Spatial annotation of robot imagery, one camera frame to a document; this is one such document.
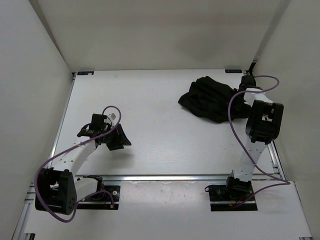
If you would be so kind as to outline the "black pleated skirt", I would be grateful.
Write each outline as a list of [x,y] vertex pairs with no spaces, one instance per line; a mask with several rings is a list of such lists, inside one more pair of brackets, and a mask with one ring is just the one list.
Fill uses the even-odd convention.
[[229,102],[237,92],[229,85],[205,76],[193,81],[178,103],[196,117],[220,124],[229,120]]

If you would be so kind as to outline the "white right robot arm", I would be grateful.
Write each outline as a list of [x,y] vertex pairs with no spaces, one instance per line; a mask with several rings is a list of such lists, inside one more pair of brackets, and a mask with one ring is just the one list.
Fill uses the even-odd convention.
[[[273,90],[280,83],[276,77],[271,76],[270,78],[276,80],[276,85],[263,90],[256,86],[256,80],[253,75],[244,75],[241,78],[238,92],[228,104],[227,116],[229,125],[243,149],[243,154],[236,167],[232,170],[231,175],[227,178],[224,188],[224,193],[230,200],[236,200],[241,195],[250,192],[254,170],[258,170],[265,176],[271,176],[258,166],[258,161],[266,147],[280,133],[284,105],[273,102],[265,95],[265,92]],[[233,101],[237,97],[240,97],[250,106],[245,126],[245,134],[247,136],[245,144],[241,142],[232,124],[231,108]]]

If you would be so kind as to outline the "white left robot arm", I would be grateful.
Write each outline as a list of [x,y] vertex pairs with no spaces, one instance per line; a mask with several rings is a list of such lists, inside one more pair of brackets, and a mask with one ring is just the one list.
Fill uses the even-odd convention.
[[79,201],[86,198],[100,200],[107,195],[102,177],[90,174],[77,176],[88,157],[103,144],[110,151],[131,146],[121,124],[112,127],[107,123],[100,130],[89,129],[85,125],[77,134],[71,150],[61,154],[50,168],[39,171],[35,208],[54,216],[68,216],[75,211]]

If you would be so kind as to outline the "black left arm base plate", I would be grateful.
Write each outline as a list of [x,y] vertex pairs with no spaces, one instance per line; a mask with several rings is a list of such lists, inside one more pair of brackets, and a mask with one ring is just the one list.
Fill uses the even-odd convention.
[[78,210],[118,210],[120,203],[121,186],[105,185],[104,190],[109,193],[100,193],[78,203]]

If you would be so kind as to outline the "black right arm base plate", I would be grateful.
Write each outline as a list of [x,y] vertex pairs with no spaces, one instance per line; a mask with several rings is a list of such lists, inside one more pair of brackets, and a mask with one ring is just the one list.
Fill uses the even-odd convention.
[[211,212],[250,212],[258,210],[254,196],[242,204],[254,193],[251,186],[247,192],[234,192],[229,191],[226,185],[212,184],[206,186],[204,191],[209,194]]

